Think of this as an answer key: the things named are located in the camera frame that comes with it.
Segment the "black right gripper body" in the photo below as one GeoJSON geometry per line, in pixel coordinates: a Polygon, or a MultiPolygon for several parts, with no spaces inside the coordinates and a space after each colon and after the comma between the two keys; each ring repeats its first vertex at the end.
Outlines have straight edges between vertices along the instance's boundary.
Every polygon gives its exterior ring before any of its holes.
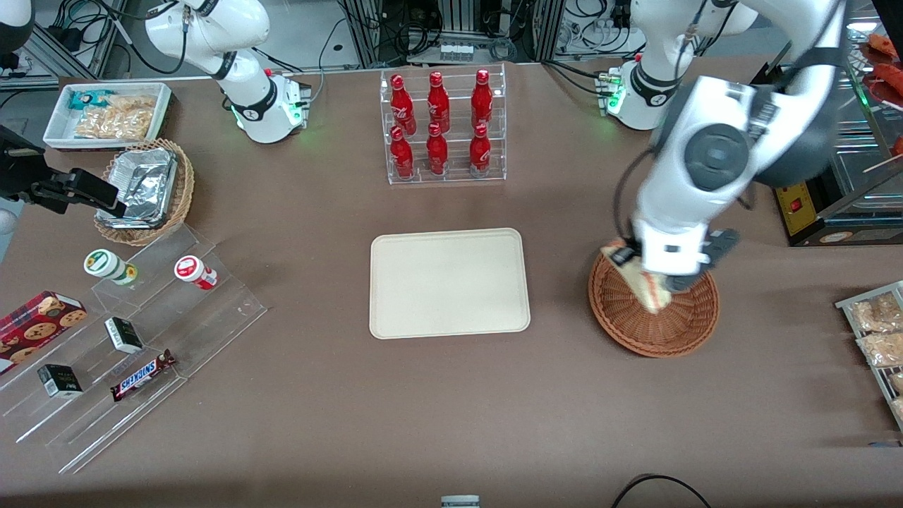
{"type": "Polygon", "coordinates": [[[1,197],[32,202],[32,186],[49,179],[43,149],[1,126],[1,197]]]}

